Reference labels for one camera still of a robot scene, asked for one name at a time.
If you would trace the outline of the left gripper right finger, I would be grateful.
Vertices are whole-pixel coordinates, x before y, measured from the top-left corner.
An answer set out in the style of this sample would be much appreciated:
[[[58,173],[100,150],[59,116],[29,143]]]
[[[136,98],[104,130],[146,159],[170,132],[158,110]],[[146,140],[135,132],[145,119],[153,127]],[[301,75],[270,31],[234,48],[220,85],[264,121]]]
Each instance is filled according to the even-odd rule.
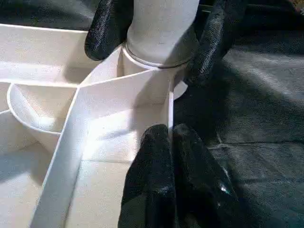
[[[185,228],[237,228],[239,201],[225,170],[198,134],[173,129],[177,209]]]

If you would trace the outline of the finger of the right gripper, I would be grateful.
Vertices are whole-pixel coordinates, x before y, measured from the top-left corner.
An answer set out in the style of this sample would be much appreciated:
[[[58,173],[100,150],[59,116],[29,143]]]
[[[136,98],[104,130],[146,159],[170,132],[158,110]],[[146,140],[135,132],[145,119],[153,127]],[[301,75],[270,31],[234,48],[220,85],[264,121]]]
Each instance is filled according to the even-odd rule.
[[[217,0],[207,17],[199,47],[186,68],[187,85],[204,85],[232,46],[247,7],[246,0]]]
[[[101,61],[126,40],[133,20],[133,0],[101,0],[85,39],[85,54]]]

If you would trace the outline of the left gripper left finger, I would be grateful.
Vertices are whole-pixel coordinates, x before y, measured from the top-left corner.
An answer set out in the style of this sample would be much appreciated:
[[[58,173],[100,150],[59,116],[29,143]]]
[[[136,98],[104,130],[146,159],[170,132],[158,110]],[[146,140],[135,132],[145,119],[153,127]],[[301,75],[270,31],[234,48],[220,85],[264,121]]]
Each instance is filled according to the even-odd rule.
[[[120,228],[173,226],[173,164],[168,128],[149,127],[126,177],[118,220]]]

